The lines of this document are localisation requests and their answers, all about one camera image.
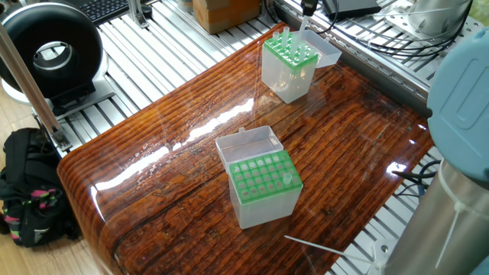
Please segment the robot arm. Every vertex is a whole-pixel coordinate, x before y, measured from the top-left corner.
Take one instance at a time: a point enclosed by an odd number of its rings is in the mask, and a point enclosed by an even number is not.
[[[318,6],[318,0],[302,0],[300,6],[303,8],[303,16],[313,16]]]

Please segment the wooden table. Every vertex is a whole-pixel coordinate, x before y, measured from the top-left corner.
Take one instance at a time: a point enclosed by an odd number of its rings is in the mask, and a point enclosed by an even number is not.
[[[339,63],[284,104],[261,82],[273,31],[63,158],[83,234],[116,274],[325,273],[432,146],[426,120]],[[304,182],[293,214],[241,230],[215,139],[270,125]]]

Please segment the open box lid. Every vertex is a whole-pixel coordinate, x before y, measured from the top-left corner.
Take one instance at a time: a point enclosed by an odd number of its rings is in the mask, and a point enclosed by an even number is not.
[[[328,40],[320,37],[314,31],[294,31],[292,34],[300,35],[300,40],[304,40],[311,47],[315,47],[319,54],[316,68],[323,68],[324,66],[334,65],[338,62],[339,57],[342,55],[342,52],[340,50],[331,45]]]
[[[247,131],[239,128],[236,134],[216,138],[215,145],[227,174],[229,164],[283,150],[283,145],[270,126]]]

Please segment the pipette tip box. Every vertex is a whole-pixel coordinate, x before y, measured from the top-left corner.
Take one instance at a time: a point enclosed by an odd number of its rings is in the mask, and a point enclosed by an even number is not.
[[[307,94],[316,68],[338,62],[342,52],[311,30],[278,31],[263,45],[261,81],[285,103]]]
[[[303,182],[269,126],[218,137],[216,145],[229,175],[231,201],[242,229],[292,214]],[[236,159],[230,152],[241,155]]]
[[[309,91],[318,61],[316,49],[300,40],[294,42],[295,35],[287,32],[266,40],[261,59],[261,81],[285,103]]]

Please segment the black keyboard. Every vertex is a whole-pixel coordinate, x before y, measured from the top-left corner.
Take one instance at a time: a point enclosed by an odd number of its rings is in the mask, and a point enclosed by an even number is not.
[[[129,10],[127,0],[92,0],[80,5],[78,8],[97,25]]]

